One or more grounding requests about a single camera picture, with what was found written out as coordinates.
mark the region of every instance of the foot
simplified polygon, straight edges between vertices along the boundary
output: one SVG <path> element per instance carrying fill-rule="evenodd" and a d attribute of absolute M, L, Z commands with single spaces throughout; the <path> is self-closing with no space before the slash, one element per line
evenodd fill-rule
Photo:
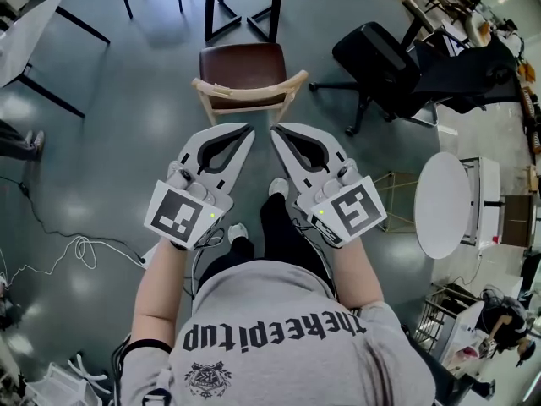
<path fill-rule="evenodd" d="M 287 196 L 289 195 L 289 183 L 284 178 L 276 178 L 270 183 L 269 197 L 276 193 L 282 194 L 284 199 L 287 200 Z"/>
<path fill-rule="evenodd" d="M 40 131 L 37 133 L 37 136 L 34 139 L 33 144 L 37 149 L 37 157 L 41 158 L 41 153 L 43 152 L 43 146 L 45 145 L 45 133 L 43 131 Z"/>
<path fill-rule="evenodd" d="M 248 239 L 248 230 L 241 222 L 239 224 L 235 224 L 234 226 L 230 226 L 229 230 L 227 230 L 227 239 L 229 240 L 229 244 L 232 244 L 236 238 Z"/>
<path fill-rule="evenodd" d="M 33 139 L 34 139 L 34 133 L 32 131 L 28 131 L 25 137 L 26 144 L 31 145 Z"/>

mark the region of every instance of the gray t-shirt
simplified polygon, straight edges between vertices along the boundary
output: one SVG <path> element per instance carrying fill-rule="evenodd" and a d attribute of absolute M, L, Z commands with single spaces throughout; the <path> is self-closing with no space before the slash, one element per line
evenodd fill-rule
<path fill-rule="evenodd" d="M 157 388 L 146 404 L 162 404 L 163 390 L 171 405 L 434 401 L 434 379 L 387 304 L 357 317 L 311 272 L 278 261 L 250 261 L 206 282 L 171 354 L 140 345 L 124 358 L 122 405 L 140 405 Z"/>

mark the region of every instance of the person wearing gray t-shirt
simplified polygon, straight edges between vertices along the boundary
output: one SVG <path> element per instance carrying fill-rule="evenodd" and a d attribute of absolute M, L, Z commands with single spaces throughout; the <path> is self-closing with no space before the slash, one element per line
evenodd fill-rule
<path fill-rule="evenodd" d="M 261 208 L 263 259 L 244 225 L 229 228 L 231 250 L 199 279 L 177 338 L 188 252 L 160 241 L 121 358 L 122 405 L 434 402 L 434 379 L 384 303 L 361 239 L 335 250 L 332 282 L 287 214 L 288 190 L 275 179 Z"/>

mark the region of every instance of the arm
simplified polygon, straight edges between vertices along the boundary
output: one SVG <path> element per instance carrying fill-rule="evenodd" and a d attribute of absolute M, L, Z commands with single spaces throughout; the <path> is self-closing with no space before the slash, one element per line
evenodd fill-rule
<path fill-rule="evenodd" d="M 361 308 L 383 301 L 380 282 L 375 276 L 361 238 L 334 251 L 336 291 L 342 305 Z"/>
<path fill-rule="evenodd" d="M 498 321 L 492 328 L 492 331 L 490 331 L 489 341 L 494 340 L 496 333 L 498 332 L 498 330 L 501 328 L 502 325 L 509 325 L 512 320 L 513 318 L 510 315 L 501 315 L 500 319 L 498 319 Z"/>
<path fill-rule="evenodd" d="M 130 342 L 153 339 L 173 347 L 188 251 L 161 239 L 139 285 Z"/>

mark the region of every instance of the printed crest logo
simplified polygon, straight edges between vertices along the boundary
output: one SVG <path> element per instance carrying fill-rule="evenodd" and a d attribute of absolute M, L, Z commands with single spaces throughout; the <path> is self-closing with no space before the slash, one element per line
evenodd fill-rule
<path fill-rule="evenodd" d="M 221 361 L 214 365 L 193 363 L 192 370 L 184 375 L 192 395 L 199 394 L 205 400 L 213 396 L 221 397 L 231 386 L 228 379 L 231 379 L 231 372 L 223 368 Z"/>

